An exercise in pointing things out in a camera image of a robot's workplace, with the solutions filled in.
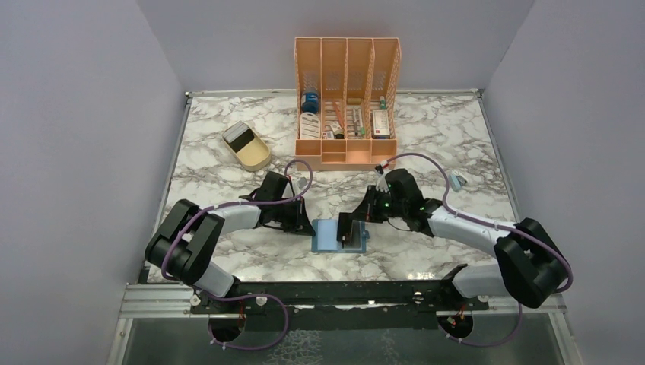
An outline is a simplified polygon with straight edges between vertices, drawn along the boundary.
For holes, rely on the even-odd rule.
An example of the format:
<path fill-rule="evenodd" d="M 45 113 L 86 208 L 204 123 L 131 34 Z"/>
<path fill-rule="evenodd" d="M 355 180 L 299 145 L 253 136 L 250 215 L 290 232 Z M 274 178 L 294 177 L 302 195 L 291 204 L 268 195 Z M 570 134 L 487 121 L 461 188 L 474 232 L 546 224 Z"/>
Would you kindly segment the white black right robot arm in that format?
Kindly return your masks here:
<path fill-rule="evenodd" d="M 369 185 L 361 203 L 339 215 L 337 237 L 347 243 L 354 221 L 383 223 L 390 218 L 402 219 L 411 232 L 453 240 L 496 259 L 492 265 L 457 268 L 444 278 L 438 292 L 448 309 L 480 296 L 512 297 L 538 308 L 570 277 L 564 257 L 538 221 L 496 223 L 451 211 L 446 203 L 424 197 L 405 169 L 385 173 L 378 184 Z"/>

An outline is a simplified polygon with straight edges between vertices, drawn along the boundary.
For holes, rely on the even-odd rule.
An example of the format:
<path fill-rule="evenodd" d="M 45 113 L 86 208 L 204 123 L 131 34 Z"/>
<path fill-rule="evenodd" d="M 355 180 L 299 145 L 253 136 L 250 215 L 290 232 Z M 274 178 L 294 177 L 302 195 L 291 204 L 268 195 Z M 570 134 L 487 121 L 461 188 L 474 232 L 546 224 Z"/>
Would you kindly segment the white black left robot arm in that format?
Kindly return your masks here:
<path fill-rule="evenodd" d="M 213 306 L 230 312 L 239 302 L 237 278 L 211 261 L 221 235 L 259 227 L 316 235 L 304 198 L 283 198 L 290 190 L 284 174 L 269 172 L 259 188 L 230 205 L 208 210 L 181 199 L 153 234 L 145 259 L 161 268 L 166 279 L 209 292 Z"/>

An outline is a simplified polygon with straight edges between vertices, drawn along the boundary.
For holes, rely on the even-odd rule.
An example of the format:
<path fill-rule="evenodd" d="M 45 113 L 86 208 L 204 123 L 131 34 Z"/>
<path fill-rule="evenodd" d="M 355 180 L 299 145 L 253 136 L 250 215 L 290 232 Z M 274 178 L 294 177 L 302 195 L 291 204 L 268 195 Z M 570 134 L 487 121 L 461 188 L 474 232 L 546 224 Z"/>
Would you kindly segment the teal leather card holder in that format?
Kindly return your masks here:
<path fill-rule="evenodd" d="M 337 219 L 315 219 L 312 222 L 316 235 L 311 239 L 311 252 L 316 253 L 365 253 L 370 234 L 363 221 L 354 221 L 349 243 L 337 240 Z"/>

